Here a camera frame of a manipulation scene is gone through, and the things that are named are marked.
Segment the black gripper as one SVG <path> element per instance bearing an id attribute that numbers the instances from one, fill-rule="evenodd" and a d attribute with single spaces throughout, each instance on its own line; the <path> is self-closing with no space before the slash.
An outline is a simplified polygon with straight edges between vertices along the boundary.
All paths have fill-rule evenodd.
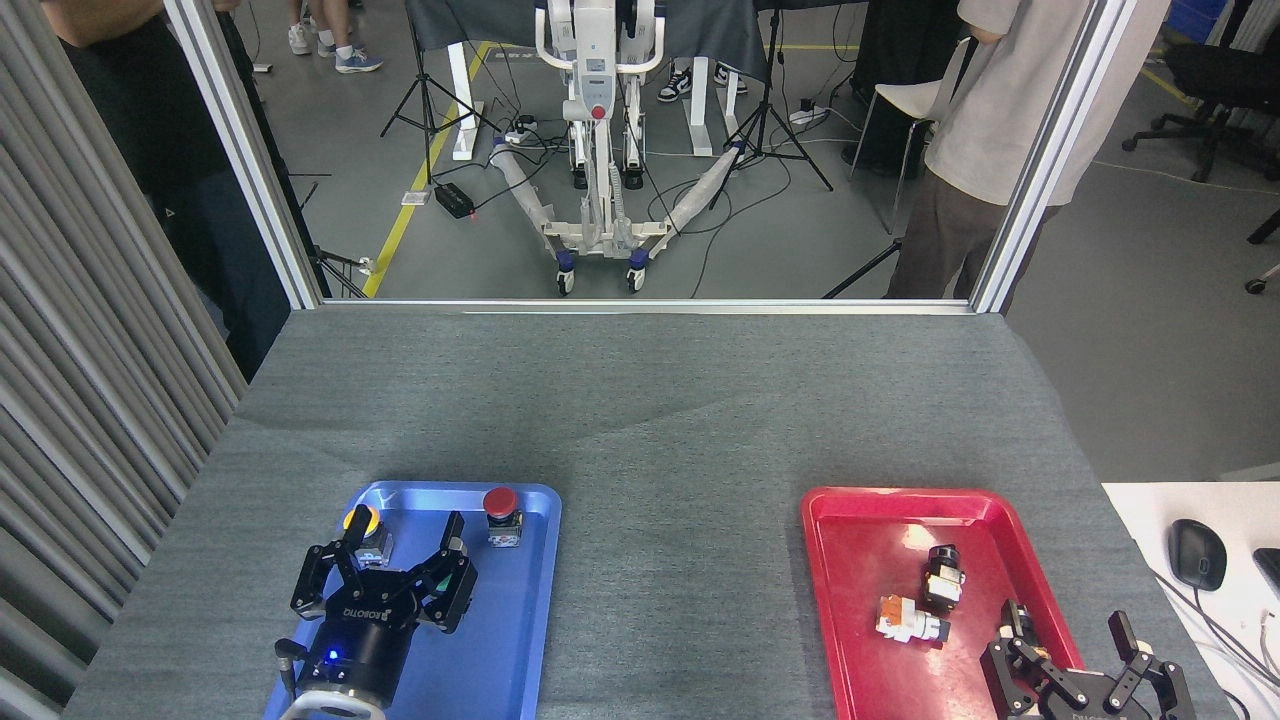
<path id="1" fill-rule="evenodd" d="M 1005 719 L 1151 719 L 1135 698 L 1142 682 L 1156 693 L 1161 719 L 1197 719 L 1185 673 L 1138 641 L 1128 615 L 1108 616 L 1124 667 L 1117 676 L 1066 671 L 1039 643 L 1027 607 L 1007 600 L 996 637 L 980 657 L 995 708 Z"/>
<path id="2" fill-rule="evenodd" d="M 462 541 L 462 512 L 451 511 L 439 550 L 404 574 L 402 592 L 364 592 L 355 551 L 371 520 L 372 510 L 357 503 L 342 536 L 308 548 L 291 609 L 306 620 L 323 618 L 303 655 L 298 689 L 334 691 L 388 707 L 417 624 L 431 623 L 445 634 L 454 633 L 468 611 L 477 571 Z M 333 568 L 343 585 L 324 600 Z"/>

